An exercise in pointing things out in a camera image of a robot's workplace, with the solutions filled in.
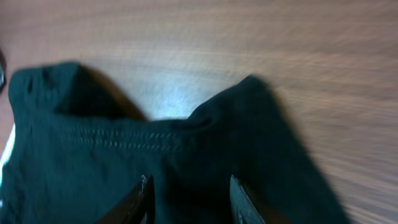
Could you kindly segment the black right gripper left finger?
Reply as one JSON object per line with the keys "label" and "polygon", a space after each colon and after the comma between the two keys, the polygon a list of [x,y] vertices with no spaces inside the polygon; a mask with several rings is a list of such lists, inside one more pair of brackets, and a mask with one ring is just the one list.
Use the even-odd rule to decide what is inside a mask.
{"label": "black right gripper left finger", "polygon": [[153,176],[141,181],[95,224],[154,224],[155,189]]}

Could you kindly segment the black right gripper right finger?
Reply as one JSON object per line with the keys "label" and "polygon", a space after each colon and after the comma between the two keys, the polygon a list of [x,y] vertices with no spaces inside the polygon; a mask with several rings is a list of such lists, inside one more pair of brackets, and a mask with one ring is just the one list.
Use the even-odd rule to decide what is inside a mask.
{"label": "black right gripper right finger", "polygon": [[260,200],[257,193],[235,176],[229,183],[229,198],[234,224],[290,224],[276,209]]}

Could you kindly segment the black shorts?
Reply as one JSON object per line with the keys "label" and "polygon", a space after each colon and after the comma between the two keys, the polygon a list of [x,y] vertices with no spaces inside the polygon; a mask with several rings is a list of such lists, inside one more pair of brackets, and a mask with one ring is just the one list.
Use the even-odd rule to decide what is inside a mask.
{"label": "black shorts", "polygon": [[185,119],[130,118],[76,62],[13,74],[15,141],[2,223],[94,223],[153,176],[156,223],[232,223],[231,176],[291,223],[348,223],[338,198],[254,76]]}

